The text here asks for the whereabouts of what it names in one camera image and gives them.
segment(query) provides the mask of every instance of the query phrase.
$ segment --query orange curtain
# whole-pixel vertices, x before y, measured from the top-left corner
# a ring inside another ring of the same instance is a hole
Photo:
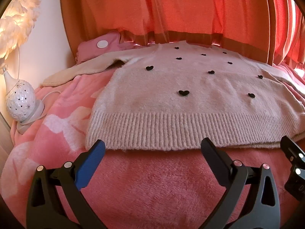
[[[61,0],[61,6],[74,55],[81,42],[118,30],[121,42],[217,44],[270,65],[304,58],[304,21],[292,0]]]

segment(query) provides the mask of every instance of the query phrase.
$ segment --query table lamp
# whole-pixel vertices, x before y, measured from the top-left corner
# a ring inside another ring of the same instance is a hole
[[[12,0],[0,19],[0,73],[6,83],[6,109],[18,122],[17,130],[21,134],[41,116],[44,104],[36,99],[28,82],[11,77],[5,60],[27,41],[38,17],[39,4],[40,0]]]

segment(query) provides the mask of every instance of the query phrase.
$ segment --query pillow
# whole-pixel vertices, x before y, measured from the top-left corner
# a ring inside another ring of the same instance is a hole
[[[143,48],[145,46],[136,45],[133,42],[120,42],[120,33],[111,31],[105,35],[79,44],[76,54],[76,64],[81,64],[90,59],[94,59],[107,52]]]

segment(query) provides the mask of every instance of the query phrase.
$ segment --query white button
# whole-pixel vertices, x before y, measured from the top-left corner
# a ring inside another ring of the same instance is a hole
[[[105,48],[105,47],[107,47],[107,45],[108,45],[108,41],[106,41],[106,40],[101,40],[97,43],[98,48]]]

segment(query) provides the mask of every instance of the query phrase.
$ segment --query screw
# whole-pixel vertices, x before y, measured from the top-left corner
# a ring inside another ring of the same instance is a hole
[[[66,162],[64,164],[65,168],[70,168],[72,166],[72,163],[71,162]]]
[[[42,171],[43,170],[43,166],[42,165],[39,165],[38,167],[37,167],[37,171]]]
[[[270,166],[268,164],[263,164],[264,169],[270,169]]]
[[[242,165],[242,162],[240,162],[239,160],[235,160],[233,163],[234,163],[235,166],[241,166]]]

